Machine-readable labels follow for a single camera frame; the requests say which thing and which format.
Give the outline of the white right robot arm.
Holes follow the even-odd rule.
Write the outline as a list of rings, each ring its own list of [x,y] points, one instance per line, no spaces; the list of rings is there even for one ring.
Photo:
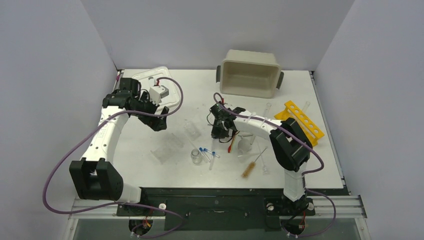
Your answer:
[[[302,173],[310,159],[312,144],[294,118],[272,120],[242,107],[224,108],[216,103],[210,108],[214,117],[211,137],[226,139],[236,132],[246,132],[269,140],[276,161],[284,168],[283,209],[294,214],[302,207],[306,195]]]

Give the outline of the yellow test tube rack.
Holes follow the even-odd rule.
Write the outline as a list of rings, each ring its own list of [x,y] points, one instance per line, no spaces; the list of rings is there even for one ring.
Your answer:
[[[325,136],[323,131],[306,115],[303,109],[300,109],[293,101],[287,101],[284,106],[285,109],[274,115],[274,118],[282,121],[288,118],[295,119],[312,146],[317,146],[318,141]]]

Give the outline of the large clear test tube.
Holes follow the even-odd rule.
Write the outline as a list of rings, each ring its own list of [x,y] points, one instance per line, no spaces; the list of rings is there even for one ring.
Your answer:
[[[307,112],[307,110],[309,109],[311,103],[309,101],[306,101],[305,104],[303,105],[301,111],[303,114],[305,114]]]

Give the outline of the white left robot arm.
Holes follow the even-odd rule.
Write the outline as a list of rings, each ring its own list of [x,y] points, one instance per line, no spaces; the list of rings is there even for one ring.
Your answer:
[[[161,116],[155,116],[162,98],[169,95],[169,89],[158,83],[148,90],[133,78],[122,78],[119,86],[106,95],[102,101],[100,129],[80,160],[73,160],[69,172],[77,195],[83,200],[110,200],[129,203],[136,215],[143,215],[149,209],[149,201],[142,197],[142,189],[124,182],[113,166],[113,158],[124,125],[131,116],[155,132],[165,130],[165,106]]]

